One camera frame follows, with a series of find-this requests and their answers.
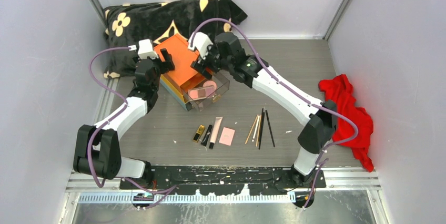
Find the round pink blush compact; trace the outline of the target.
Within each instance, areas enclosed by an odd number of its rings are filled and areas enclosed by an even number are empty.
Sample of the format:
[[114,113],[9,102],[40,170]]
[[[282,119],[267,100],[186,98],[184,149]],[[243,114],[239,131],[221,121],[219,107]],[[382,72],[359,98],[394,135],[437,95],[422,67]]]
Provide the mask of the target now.
[[203,83],[203,87],[212,87],[213,90],[217,89],[217,84],[213,80],[208,80]]

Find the orange drawer organizer box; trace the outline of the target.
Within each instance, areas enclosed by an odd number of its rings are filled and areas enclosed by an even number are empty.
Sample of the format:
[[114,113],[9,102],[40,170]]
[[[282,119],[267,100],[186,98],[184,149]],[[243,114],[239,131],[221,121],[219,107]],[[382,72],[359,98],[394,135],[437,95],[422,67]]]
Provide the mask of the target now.
[[205,100],[192,100],[188,93],[191,89],[202,87],[207,80],[191,67],[192,62],[197,59],[197,53],[188,49],[188,41],[179,34],[175,34],[155,47],[155,51],[158,53],[163,49],[166,49],[170,54],[175,69],[160,77],[162,86],[184,110],[204,109]]

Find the pink eyeshadow palette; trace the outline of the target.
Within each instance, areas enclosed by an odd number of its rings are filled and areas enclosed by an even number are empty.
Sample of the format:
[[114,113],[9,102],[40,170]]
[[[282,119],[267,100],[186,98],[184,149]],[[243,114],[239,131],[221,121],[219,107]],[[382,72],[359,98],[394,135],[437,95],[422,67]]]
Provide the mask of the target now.
[[201,100],[206,99],[211,96],[216,90],[215,86],[202,86],[190,89],[188,91],[188,96],[191,100]]

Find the clear top drawer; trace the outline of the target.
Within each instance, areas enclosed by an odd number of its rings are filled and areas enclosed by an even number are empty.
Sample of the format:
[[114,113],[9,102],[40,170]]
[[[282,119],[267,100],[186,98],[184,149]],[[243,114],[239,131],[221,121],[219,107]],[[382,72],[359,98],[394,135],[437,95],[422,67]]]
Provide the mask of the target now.
[[[202,87],[203,83],[208,80],[213,80],[217,84],[217,89],[214,91],[214,93],[206,99],[191,100],[188,96],[188,91],[193,88]],[[229,90],[229,87],[229,79],[221,72],[218,72],[212,73],[210,79],[197,74],[190,80],[186,81],[183,85],[181,85],[180,88],[184,98],[187,101],[187,105],[197,111],[203,111],[206,107],[216,103],[223,96],[223,94]]]

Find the pink cream tube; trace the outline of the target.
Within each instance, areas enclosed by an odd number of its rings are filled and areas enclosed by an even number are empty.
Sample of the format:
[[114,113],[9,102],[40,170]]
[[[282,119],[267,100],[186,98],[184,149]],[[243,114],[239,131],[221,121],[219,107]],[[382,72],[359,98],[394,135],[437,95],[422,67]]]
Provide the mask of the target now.
[[223,117],[216,117],[209,139],[209,149],[213,149]]

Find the gold lipstick case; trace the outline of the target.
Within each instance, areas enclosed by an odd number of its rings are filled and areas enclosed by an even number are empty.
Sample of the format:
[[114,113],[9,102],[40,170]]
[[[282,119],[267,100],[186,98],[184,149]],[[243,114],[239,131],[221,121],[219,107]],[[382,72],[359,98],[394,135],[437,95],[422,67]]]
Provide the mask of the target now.
[[195,134],[194,134],[194,136],[192,138],[193,142],[198,142],[199,141],[199,139],[201,138],[201,136],[203,135],[203,133],[205,131],[205,128],[206,127],[204,125],[200,125],[198,127],[198,129],[196,130],[196,132],[195,132]]

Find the black mascara tube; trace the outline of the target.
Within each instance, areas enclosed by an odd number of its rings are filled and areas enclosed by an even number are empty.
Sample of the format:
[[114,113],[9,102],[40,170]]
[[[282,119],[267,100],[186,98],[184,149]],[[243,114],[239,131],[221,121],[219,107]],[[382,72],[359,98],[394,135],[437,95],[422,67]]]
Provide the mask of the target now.
[[208,144],[208,140],[209,140],[209,138],[210,138],[210,135],[211,135],[211,133],[212,133],[212,128],[213,128],[213,125],[209,125],[208,126],[208,128],[207,128],[207,130],[206,130],[206,132],[205,132],[205,135],[204,135],[204,137],[203,137],[203,139],[202,139],[202,141],[201,141],[201,145],[203,145],[203,146],[207,146],[207,144]]

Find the pink square card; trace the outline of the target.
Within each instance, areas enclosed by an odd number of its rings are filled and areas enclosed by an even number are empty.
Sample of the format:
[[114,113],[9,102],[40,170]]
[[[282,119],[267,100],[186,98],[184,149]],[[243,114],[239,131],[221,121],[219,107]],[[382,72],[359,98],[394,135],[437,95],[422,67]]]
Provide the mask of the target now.
[[222,129],[222,132],[221,132],[221,135],[219,138],[219,143],[226,145],[226,146],[231,146],[234,135],[235,135],[234,129],[224,127]]

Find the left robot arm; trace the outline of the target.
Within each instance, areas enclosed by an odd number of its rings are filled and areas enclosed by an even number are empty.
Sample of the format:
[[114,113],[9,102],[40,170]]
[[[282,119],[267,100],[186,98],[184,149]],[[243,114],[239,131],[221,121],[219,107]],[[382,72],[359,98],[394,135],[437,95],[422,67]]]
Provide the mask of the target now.
[[73,169],[103,179],[132,178],[141,189],[151,186],[154,178],[150,163],[125,158],[119,140],[139,119],[148,114],[158,99],[162,74],[175,69],[167,49],[151,51],[147,56],[138,52],[133,88],[123,104],[112,114],[94,125],[82,125],[77,133]]

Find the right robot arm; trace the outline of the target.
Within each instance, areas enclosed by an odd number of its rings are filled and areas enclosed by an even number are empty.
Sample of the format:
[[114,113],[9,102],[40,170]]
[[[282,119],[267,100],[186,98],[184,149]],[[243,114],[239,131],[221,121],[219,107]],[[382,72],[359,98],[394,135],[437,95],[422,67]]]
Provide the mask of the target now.
[[235,81],[273,99],[303,125],[298,136],[300,149],[290,176],[297,187],[311,183],[317,159],[336,132],[337,119],[332,112],[337,105],[306,94],[282,78],[265,60],[246,54],[239,38],[231,32],[217,35],[214,41],[198,32],[189,39],[188,49],[198,55],[191,67],[206,78],[211,77],[211,72],[225,70]]

